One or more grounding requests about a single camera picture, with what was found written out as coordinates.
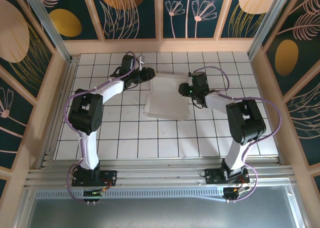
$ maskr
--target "purple cable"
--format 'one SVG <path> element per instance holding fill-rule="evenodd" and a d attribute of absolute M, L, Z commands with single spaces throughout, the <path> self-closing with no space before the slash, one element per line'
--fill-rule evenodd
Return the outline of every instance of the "purple cable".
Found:
<path fill-rule="evenodd" d="M 245 159 L 246 159 L 247 153 L 250 151 L 250 148 L 251 148 L 254 144 L 256 144 L 256 143 L 258 143 L 258 142 L 260 142 L 260 141 L 263 141 L 263 140 L 265 140 L 265 139 L 268 139 L 269 137 L 274 136 L 274 135 L 279 131 L 279 129 L 280 129 L 280 127 L 281 127 L 281 124 L 282 124 L 282 116 L 281 116 L 281 112 L 280 112 L 280 110 L 278 109 L 278 107 L 277 107 L 274 103 L 272 103 L 270 100 L 263 99 L 263 98 L 259 98 L 259 97 L 241 97 L 241 98 L 234 98 L 234 97 L 231 97 L 231 96 L 228 96 L 228 95 L 220 94 L 219 91 L 227 91 L 227 90 L 229 89 L 229 87 L 230 87 L 230 81 L 229 81 L 229 78 L 228 78 L 227 74 L 226 74 L 222 69 L 220 69 L 220 68 L 218 68 L 218 67 L 215 67 L 215 66 L 202 67 L 202 68 L 200 68 L 200 69 L 196 69 L 194 72 L 198 72 L 198 71 L 201 71 L 201 70 L 206 69 L 206 68 L 213 68 L 213 69 L 216 69 L 216 70 L 218 70 L 218 71 L 221 71 L 222 74 L 223 74 L 223 75 L 225 76 L 225 78 L 226 78 L 227 88 L 226 88 L 226 89 L 217 90 L 218 96 L 220 96 L 220 97 L 222 97 L 222 98 L 225 98 L 225 99 L 228 99 L 228 100 L 232 100 L 232 101 L 243 101 L 243 100 L 262 101 L 262 102 L 264 102 L 264 103 L 270 104 L 270 105 L 276 110 L 277 115 L 278 115 L 278 125 L 276 126 L 276 128 L 274 129 L 274 131 L 272 131 L 270 134 L 268 134 L 267 136 L 265 136 L 265 137 L 263 137 L 263 138 L 261 138 L 261 139 L 258 139 L 258 140 L 255 140 L 255 141 L 251 142 L 251 143 L 247 146 L 247 148 L 244 150 L 244 152 L 243 152 L 243 155 L 242 155 L 242 157 L 241 157 L 241 160 L 242 160 L 243 164 L 244 164 L 246 167 L 251 168 L 251 169 L 253 170 L 253 172 L 254 172 L 254 174 L 255 174 L 255 183 L 254 183 L 254 186 L 253 186 L 252 190 L 251 190 L 248 194 L 246 194 L 244 197 L 241 197 L 241 198 L 238 198 L 238 199 L 234 199 L 234 200 L 230 200 L 230 201 L 232 201 L 232 202 L 235 203 L 235 202 L 242 201 L 242 200 L 246 199 L 247 197 L 249 197 L 249 196 L 256 190 L 257 184 L 258 184 L 258 173 L 257 173 L 257 171 L 256 171 L 251 165 L 245 163 Z"/>
<path fill-rule="evenodd" d="M 84 161 L 84 158 L 85 158 L 85 157 L 84 157 L 85 144 L 84 144 L 84 140 L 82 139 L 82 138 L 83 138 L 82 133 L 81 133 L 80 131 L 76 130 L 75 128 L 73 128 L 72 124 L 71 124 L 70 121 L 68 120 L 68 115 L 67 115 L 67 112 L 68 112 L 68 104 L 69 104 L 69 102 L 70 102 L 71 100 L 73 100 L 73 98 L 75 98 L 75 97 L 82 96 L 82 95 L 84 95 L 84 94 L 88 94 L 88 93 L 91 93 L 91 92 L 95 92 L 95 91 L 97 91 L 98 89 L 100 89 L 100 88 L 102 88 L 102 87 L 110 84 L 111 82 L 120 81 L 123 77 L 128 76 L 128 75 L 135 69 L 135 67 L 136 67 L 136 60 L 137 60 L 135 53 L 133 53 L 132 51 L 128 51 L 128 52 L 126 53 L 126 55 L 128 55 L 128 54 L 132 54 L 133 57 L 134 57 L 133 68 L 132 68 L 131 70 L 129 70 L 129 72 L 127 72 L 126 74 L 121 75 L 121 76 L 119 76 L 119 77 L 117 77 L 117 78 L 114 78 L 114 79 L 112 79 L 112 80 L 109 79 L 108 81 L 106 81 L 105 83 L 99 85 L 98 87 L 95 87 L 94 89 L 82 91 L 82 92 L 79 92 L 79 93 L 76 93 L 76 94 L 70 96 L 70 97 L 68 98 L 68 100 L 66 101 L 65 105 L 64 105 L 63 116 L 64 116 L 64 119 L 65 119 L 65 122 L 67 123 L 67 125 L 70 127 L 71 130 L 73 130 L 74 132 L 76 132 L 77 134 L 79 134 L 80 146 L 81 146 L 81 154 L 82 154 L 80 161 L 79 161 L 78 163 L 72 164 L 72 165 L 70 166 L 69 170 L 68 170 L 68 173 L 67 173 L 67 175 L 66 175 L 66 188 L 67 188 L 67 190 L 68 190 L 69 195 L 70 195 L 74 200 L 76 200 L 76 201 L 78 201 L 78 202 L 81 202 L 81 203 L 84 203 L 84 204 L 88 204 L 88 203 L 85 202 L 85 201 L 83 201 L 83 200 L 81 200 L 81 199 L 76 198 L 76 197 L 72 194 L 72 192 L 71 192 L 71 190 L 70 190 L 70 187 L 69 187 L 69 182 L 68 182 L 68 181 L 69 181 L 69 176 L 70 176 L 70 173 L 71 173 L 72 169 L 73 169 L 74 167 L 80 166 L 81 163 Z"/>

